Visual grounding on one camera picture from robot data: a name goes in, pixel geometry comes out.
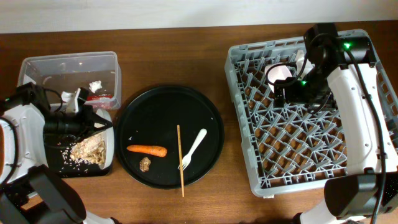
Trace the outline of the pink bowl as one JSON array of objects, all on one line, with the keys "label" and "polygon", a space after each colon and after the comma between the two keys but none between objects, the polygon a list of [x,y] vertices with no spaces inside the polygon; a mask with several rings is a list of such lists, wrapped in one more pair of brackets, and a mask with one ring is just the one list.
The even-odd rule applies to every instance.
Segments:
[{"label": "pink bowl", "polygon": [[[266,74],[272,66],[273,65],[266,66],[264,69],[264,74]],[[288,77],[292,77],[292,74],[291,74],[288,66],[286,66],[286,65],[281,65],[276,68],[273,68],[273,69],[271,69],[271,71],[268,74],[268,79],[272,83],[274,83],[276,80],[285,80]],[[268,86],[271,89],[271,92],[274,92],[274,86],[271,84],[268,84]]]}]

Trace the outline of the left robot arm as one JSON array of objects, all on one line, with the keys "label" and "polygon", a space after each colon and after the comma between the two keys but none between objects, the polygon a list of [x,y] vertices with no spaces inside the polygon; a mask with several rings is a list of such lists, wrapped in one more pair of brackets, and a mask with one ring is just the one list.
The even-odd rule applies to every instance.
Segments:
[{"label": "left robot arm", "polygon": [[74,142],[102,132],[114,139],[108,112],[86,104],[77,89],[66,112],[51,110],[47,89],[32,82],[1,101],[1,223],[117,223],[86,210],[77,192],[52,172],[45,136],[74,136]]}]

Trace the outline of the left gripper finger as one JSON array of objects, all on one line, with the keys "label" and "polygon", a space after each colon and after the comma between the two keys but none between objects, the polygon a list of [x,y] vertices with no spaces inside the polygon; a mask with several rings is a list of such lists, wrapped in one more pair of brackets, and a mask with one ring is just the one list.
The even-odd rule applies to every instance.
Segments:
[{"label": "left gripper finger", "polygon": [[90,137],[96,136],[96,135],[101,135],[102,132],[104,132],[106,130],[105,127],[101,127],[101,128],[91,128],[91,129],[87,129],[86,131],[83,131],[81,134],[77,135],[75,140],[73,141],[73,145],[78,144],[79,142],[84,141],[85,139],[88,139]]},{"label": "left gripper finger", "polygon": [[104,109],[97,109],[92,115],[91,120],[96,124],[101,124],[102,128],[110,128],[113,126],[109,113]]}]

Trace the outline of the red snack wrapper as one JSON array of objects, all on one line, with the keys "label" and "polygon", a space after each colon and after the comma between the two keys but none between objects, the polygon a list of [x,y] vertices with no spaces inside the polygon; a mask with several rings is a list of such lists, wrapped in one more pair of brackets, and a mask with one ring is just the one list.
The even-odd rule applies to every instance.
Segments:
[{"label": "red snack wrapper", "polygon": [[111,105],[112,102],[112,95],[93,95],[89,96],[86,101],[86,105],[91,105],[94,109],[105,109],[110,110],[113,106]]}]

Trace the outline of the white tissue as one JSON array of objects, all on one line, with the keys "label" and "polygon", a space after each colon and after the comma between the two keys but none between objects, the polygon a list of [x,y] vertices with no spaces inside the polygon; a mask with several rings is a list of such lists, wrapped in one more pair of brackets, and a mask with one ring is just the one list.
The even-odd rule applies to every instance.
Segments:
[{"label": "white tissue", "polygon": [[98,90],[102,89],[102,84],[100,80],[93,81],[89,84],[89,89],[92,93],[96,93]]}]

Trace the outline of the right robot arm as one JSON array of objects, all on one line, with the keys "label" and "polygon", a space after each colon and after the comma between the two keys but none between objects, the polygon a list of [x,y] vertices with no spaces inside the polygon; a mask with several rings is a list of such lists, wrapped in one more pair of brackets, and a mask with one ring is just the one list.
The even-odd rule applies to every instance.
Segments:
[{"label": "right robot arm", "polygon": [[311,114],[337,108],[347,147],[347,174],[330,179],[323,200],[295,223],[346,223],[397,208],[397,153],[377,90],[376,54],[368,37],[341,37],[332,23],[304,34],[308,72],[276,80],[274,105],[305,104]]}]

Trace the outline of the grey plate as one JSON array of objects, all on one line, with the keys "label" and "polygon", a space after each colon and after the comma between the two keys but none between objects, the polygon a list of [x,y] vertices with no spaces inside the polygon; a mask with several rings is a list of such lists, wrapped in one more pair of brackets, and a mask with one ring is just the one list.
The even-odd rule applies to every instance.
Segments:
[{"label": "grey plate", "polygon": [[[112,122],[112,119],[106,110],[97,109],[96,114]],[[101,135],[105,143],[105,160],[103,164],[99,165],[99,168],[101,170],[105,170],[111,166],[114,157],[114,129],[108,128],[107,130],[101,132]]]}]

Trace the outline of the food scraps pile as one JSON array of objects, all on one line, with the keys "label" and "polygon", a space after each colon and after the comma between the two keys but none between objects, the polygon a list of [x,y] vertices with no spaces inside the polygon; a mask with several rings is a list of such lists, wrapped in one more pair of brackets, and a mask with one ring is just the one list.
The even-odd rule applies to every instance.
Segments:
[{"label": "food scraps pile", "polygon": [[102,135],[90,137],[76,145],[73,145],[73,141],[72,137],[65,137],[57,144],[60,146],[62,171],[71,168],[88,172],[88,168],[83,166],[99,168],[99,165],[104,163],[105,143]]}]

